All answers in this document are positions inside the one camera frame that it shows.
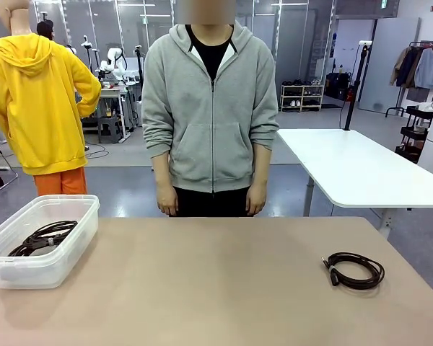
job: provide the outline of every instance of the clear plastic container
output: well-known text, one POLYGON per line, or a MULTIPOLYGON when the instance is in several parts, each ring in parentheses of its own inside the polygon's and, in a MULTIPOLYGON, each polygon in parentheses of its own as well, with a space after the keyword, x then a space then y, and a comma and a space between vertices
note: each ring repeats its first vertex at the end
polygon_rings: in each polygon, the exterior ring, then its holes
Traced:
POLYGON ((45 289, 60 286, 98 230, 100 202, 93 195, 48 195, 35 198, 0 225, 0 288, 45 289), (42 226, 77 221, 58 247, 29 257, 8 254, 42 226))

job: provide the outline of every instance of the table leg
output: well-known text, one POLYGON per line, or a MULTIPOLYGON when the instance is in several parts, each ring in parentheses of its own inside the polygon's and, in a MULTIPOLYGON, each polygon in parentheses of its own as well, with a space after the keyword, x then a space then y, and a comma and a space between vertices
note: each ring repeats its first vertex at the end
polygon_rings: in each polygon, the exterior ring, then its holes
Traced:
POLYGON ((388 239, 391 231, 391 223, 393 222, 393 216, 395 209, 383 209, 382 219, 380 220, 380 227, 378 231, 388 239))
POLYGON ((122 107, 122 96, 118 95, 118 108, 121 111, 121 121, 122 121, 122 138, 119 140, 119 143, 125 142, 125 140, 130 137, 131 133, 127 133, 125 128, 125 116, 123 114, 123 107, 122 107))
POLYGON ((314 190, 314 188, 315 188, 315 181, 312 179, 312 177, 309 177, 308 184, 306 185, 305 206, 303 207, 303 216, 310 216, 312 191, 314 190))

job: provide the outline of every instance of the black t-shirt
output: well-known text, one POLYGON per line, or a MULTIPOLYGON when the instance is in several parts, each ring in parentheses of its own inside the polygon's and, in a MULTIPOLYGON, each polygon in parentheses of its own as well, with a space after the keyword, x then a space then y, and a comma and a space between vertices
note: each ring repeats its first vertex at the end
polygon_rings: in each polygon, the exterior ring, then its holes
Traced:
POLYGON ((201 59, 207 69, 207 73, 209 74, 211 80, 214 81, 217 77, 219 64, 223 60, 223 56, 226 53, 229 43, 231 42, 231 38, 228 38, 228 40, 221 45, 204 45, 194 35, 190 25, 186 25, 186 30, 188 31, 189 38, 191 39, 191 44, 196 47, 196 50, 201 56, 201 59))

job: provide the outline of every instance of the hanging clothes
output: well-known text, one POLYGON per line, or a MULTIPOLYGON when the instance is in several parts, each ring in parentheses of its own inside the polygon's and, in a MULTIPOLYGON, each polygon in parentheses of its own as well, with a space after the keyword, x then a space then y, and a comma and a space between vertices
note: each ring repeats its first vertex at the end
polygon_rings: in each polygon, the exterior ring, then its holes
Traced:
POLYGON ((416 83, 415 83, 416 69, 417 69, 417 66, 419 65, 421 54, 424 51, 424 49, 421 47, 414 47, 414 48, 412 48, 412 50, 416 51, 416 56, 415 56, 414 62, 412 63, 412 67, 411 67, 411 70, 409 71, 407 79, 402 84, 402 87, 407 88, 407 89, 416 87, 416 83))
POLYGON ((433 50, 425 49, 416 69, 415 85, 419 88, 433 89, 433 50))
POLYGON ((406 49, 404 49, 401 54, 398 57, 398 60, 396 61, 395 67, 393 68, 393 72, 391 74, 391 78, 390 78, 390 85, 394 85, 396 82, 396 79, 398 78, 399 75, 399 71, 401 69, 401 65, 404 62, 404 59, 407 56, 407 53, 411 50, 410 47, 407 47, 406 49))
POLYGON ((399 69, 398 78, 396 79, 397 87, 402 87, 403 84, 405 84, 406 81, 408 80, 409 74, 411 73, 413 66, 415 65, 417 67, 415 62, 418 54, 419 54, 419 49, 415 47, 409 48, 409 52, 406 54, 406 57, 404 58, 404 61, 401 64, 401 68, 399 69))
POLYGON ((430 89, 425 88, 410 88, 407 91, 406 99, 414 102, 426 102, 428 99, 428 95, 430 93, 430 89))

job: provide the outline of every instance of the black hair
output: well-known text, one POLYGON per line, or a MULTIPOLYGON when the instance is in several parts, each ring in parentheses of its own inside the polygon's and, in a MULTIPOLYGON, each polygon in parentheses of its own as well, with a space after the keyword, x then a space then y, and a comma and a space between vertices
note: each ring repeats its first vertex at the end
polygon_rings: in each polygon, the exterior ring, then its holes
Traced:
POLYGON ((47 21, 39 22, 37 24, 37 33, 40 36, 46 37, 49 40, 53 40, 53 35, 51 34, 53 31, 53 26, 50 26, 47 21))

